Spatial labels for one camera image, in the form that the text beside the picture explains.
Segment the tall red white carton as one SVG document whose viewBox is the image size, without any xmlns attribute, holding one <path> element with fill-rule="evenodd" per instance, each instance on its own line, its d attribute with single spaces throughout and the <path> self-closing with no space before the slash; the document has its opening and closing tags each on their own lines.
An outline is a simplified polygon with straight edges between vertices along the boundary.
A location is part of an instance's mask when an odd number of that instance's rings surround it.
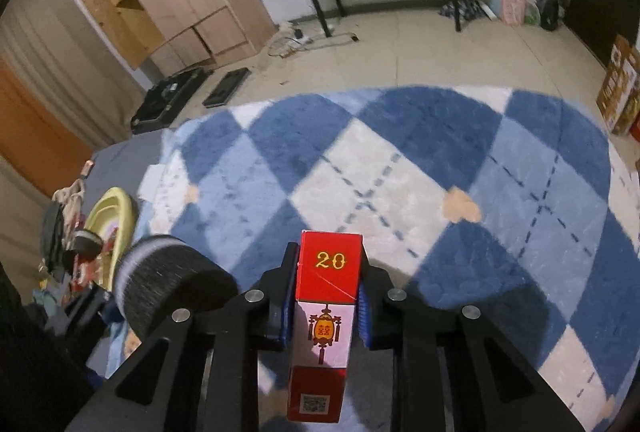
<svg viewBox="0 0 640 432">
<path fill-rule="evenodd" d="M 293 307 L 288 420 L 340 420 L 361 261 L 359 234 L 302 233 Z"/>
</svg>

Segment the small black grey roll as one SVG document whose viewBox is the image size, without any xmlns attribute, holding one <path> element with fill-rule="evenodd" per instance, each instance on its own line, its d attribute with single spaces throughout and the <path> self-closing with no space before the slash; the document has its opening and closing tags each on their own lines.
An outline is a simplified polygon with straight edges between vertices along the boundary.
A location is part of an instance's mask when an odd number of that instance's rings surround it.
<svg viewBox="0 0 640 432">
<path fill-rule="evenodd" d="M 102 251 L 104 241 L 98 234 L 89 230 L 77 230 L 73 233 L 70 245 L 62 254 L 62 265 L 72 274 L 75 260 L 93 261 Z"/>
</svg>

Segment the yellow oval plastic tray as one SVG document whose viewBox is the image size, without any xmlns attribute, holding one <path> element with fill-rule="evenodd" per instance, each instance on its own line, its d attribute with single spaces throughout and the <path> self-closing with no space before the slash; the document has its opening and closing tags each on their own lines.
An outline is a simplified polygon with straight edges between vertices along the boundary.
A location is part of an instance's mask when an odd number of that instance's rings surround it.
<svg viewBox="0 0 640 432">
<path fill-rule="evenodd" d="M 91 262 L 77 258 L 82 283 L 95 283 L 107 291 L 113 290 L 116 265 L 131 245 L 136 222 L 136 205 L 123 189 L 111 187 L 102 195 L 81 230 L 98 234 L 104 245 Z"/>
</svg>

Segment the blue white checkered rug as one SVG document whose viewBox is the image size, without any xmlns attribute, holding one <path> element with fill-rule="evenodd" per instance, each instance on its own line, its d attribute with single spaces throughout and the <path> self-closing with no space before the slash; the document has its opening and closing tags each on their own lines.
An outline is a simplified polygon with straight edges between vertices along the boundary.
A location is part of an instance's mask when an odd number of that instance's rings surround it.
<svg viewBox="0 0 640 432">
<path fill-rule="evenodd" d="M 639 185 L 589 111 L 496 87 L 304 94 L 162 135 L 137 237 L 248 288 L 306 230 L 358 233 L 435 308 L 476 304 L 588 431 L 639 364 Z"/>
</svg>

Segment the black case on floor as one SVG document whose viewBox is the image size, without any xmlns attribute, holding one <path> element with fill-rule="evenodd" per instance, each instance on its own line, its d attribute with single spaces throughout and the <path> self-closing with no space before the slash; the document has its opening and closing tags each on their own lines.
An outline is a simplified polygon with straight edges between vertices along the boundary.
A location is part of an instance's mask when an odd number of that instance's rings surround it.
<svg viewBox="0 0 640 432">
<path fill-rule="evenodd" d="M 141 134 L 168 128 L 211 74 L 210 70 L 195 67 L 161 80 L 146 93 L 131 118 L 131 132 Z"/>
</svg>

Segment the black keyboard on floor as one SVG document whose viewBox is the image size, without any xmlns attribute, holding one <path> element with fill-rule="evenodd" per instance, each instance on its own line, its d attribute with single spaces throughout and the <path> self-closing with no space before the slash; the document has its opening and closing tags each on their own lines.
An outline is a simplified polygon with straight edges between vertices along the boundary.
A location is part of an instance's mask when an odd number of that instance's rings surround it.
<svg viewBox="0 0 640 432">
<path fill-rule="evenodd" d="M 226 105 L 232 98 L 235 91 L 240 88 L 240 85 L 242 85 L 250 74 L 252 74 L 252 72 L 247 67 L 230 70 L 230 72 L 222 77 L 214 90 L 206 96 L 202 105 L 205 108 L 214 108 Z"/>
</svg>

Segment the tall printed cardboard box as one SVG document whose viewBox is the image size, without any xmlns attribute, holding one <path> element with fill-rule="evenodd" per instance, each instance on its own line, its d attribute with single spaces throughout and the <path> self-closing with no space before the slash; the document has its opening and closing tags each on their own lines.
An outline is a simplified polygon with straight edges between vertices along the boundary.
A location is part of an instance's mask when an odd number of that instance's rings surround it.
<svg viewBox="0 0 640 432">
<path fill-rule="evenodd" d="M 639 115 L 639 52 L 622 35 L 615 38 L 597 107 L 616 135 L 626 135 Z"/>
</svg>

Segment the white power strip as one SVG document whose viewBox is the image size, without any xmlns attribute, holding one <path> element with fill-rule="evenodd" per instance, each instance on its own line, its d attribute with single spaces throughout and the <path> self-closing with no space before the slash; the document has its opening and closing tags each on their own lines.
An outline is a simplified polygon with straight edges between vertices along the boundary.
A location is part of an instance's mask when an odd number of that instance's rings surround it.
<svg viewBox="0 0 640 432">
<path fill-rule="evenodd" d="M 314 39 L 306 35 L 297 25 L 288 25 L 281 29 L 282 41 L 288 48 L 303 48 L 311 44 Z"/>
</svg>

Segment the checkered cloth on floor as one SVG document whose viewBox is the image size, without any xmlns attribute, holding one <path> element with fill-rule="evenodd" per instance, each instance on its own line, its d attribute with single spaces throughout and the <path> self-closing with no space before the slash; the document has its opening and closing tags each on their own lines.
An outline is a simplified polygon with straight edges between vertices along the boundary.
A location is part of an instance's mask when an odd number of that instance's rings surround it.
<svg viewBox="0 0 640 432">
<path fill-rule="evenodd" d="M 492 17 L 486 4 L 478 0 L 449 1 L 439 9 L 439 14 L 445 18 L 454 18 L 454 6 L 458 6 L 460 21 L 471 22 L 479 18 Z"/>
</svg>

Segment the pink gift bag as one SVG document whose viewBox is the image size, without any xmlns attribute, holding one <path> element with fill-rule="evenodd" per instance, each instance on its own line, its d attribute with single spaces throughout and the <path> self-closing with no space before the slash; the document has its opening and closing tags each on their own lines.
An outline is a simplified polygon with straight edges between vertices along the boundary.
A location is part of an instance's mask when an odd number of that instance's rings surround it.
<svg viewBox="0 0 640 432">
<path fill-rule="evenodd" d="M 501 19 L 509 26 L 522 26 L 525 20 L 526 0 L 501 0 Z"/>
</svg>

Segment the black bag near door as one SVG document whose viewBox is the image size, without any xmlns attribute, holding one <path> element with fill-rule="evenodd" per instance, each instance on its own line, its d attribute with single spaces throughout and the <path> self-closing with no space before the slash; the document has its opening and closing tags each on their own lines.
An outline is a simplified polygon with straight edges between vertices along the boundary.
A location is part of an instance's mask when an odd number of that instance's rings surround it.
<svg viewBox="0 0 640 432">
<path fill-rule="evenodd" d="M 568 8 L 570 0 L 538 0 L 540 27 L 554 32 L 559 27 L 562 12 Z"/>
</svg>

